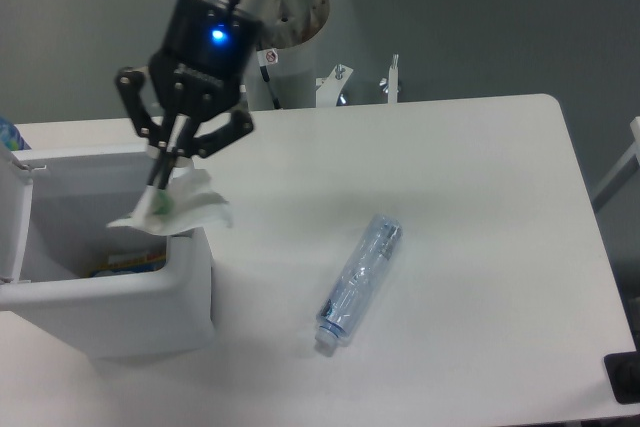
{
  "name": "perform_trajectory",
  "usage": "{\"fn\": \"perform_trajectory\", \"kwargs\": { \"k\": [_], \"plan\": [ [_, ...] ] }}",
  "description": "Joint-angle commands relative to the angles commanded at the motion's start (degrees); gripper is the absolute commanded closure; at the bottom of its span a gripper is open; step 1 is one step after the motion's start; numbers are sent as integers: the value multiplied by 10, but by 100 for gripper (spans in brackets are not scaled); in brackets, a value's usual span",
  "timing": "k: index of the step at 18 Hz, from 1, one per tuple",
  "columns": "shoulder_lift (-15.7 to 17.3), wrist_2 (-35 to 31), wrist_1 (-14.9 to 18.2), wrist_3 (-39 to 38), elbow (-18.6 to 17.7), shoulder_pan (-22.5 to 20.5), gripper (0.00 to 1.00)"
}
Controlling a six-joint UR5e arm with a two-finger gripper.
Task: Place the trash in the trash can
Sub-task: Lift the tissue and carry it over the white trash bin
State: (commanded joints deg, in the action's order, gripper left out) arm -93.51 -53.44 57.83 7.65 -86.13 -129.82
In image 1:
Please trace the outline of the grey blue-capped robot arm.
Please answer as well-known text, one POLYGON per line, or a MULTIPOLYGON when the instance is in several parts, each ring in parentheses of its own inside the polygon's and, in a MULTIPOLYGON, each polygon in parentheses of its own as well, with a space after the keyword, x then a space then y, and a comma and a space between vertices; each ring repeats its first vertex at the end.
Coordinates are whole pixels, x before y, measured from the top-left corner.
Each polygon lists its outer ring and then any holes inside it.
POLYGON ((240 85, 276 0, 177 0, 146 67, 114 79, 136 134, 157 151, 147 184, 164 190, 181 159, 207 158, 254 129, 240 85))

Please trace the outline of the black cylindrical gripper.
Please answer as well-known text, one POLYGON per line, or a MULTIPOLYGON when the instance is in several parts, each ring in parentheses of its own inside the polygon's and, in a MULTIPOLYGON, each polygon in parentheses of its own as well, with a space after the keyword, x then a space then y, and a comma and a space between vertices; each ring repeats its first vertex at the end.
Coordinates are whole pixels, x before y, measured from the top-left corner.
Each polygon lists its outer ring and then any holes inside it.
POLYGON ((179 159, 206 159, 254 130, 248 111, 235 109, 226 124, 197 136, 201 122, 230 110, 275 0, 177 0, 149 75, 160 106, 160 125, 148 113, 141 90, 143 68, 123 68, 115 85, 136 134, 157 150, 147 185, 165 190, 179 159), (173 144, 178 114, 188 116, 173 144))

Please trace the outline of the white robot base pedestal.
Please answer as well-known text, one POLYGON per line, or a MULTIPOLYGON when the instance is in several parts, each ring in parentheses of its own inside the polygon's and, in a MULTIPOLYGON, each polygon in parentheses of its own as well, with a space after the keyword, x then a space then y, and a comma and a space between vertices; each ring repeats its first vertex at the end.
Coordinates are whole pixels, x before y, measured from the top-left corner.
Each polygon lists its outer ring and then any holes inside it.
POLYGON ((329 0, 278 0, 277 16, 265 28, 260 50, 277 59, 259 67, 255 55, 244 74, 251 111, 315 106, 316 44, 330 15, 329 0))

